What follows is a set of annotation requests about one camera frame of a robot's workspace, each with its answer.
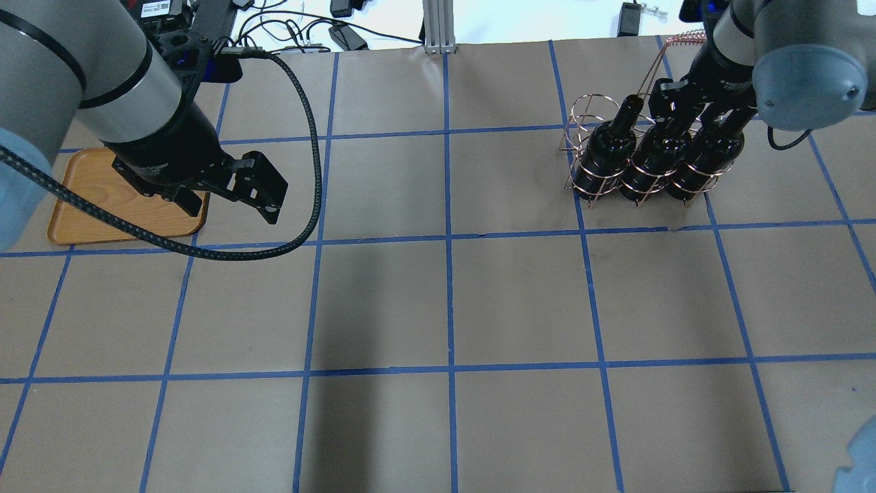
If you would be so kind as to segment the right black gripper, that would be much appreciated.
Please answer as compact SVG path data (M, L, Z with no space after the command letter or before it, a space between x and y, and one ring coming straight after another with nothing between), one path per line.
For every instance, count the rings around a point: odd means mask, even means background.
M690 138L691 127L709 105L709 141L743 141L757 115L753 65L730 60L716 48L701 48L681 81L658 78L651 88L651 137Z

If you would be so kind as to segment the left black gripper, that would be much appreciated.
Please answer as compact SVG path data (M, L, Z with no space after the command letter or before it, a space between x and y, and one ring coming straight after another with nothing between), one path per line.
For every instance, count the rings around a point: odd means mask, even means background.
M193 190L249 205L269 225L281 215L288 183L261 152L233 160L218 140L113 142L112 152L116 154L113 168L138 193L153 196L178 188L172 202L188 216L199 216L204 203Z

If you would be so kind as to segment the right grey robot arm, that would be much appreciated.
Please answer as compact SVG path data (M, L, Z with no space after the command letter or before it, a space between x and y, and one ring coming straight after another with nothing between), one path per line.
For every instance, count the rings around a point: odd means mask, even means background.
M745 93L782 131L820 130L874 110L873 1L685 1L679 18L701 23L705 43L680 80L654 82L652 118L733 107Z

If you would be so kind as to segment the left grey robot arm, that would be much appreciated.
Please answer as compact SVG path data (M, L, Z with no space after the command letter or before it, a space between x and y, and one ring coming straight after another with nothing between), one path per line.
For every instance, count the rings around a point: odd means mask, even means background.
M79 121L143 196L195 216L210 192L275 224L287 181L262 153L224 152L194 102L233 10L201 1L190 26L151 34L138 2L3 1L2 149L48 174Z

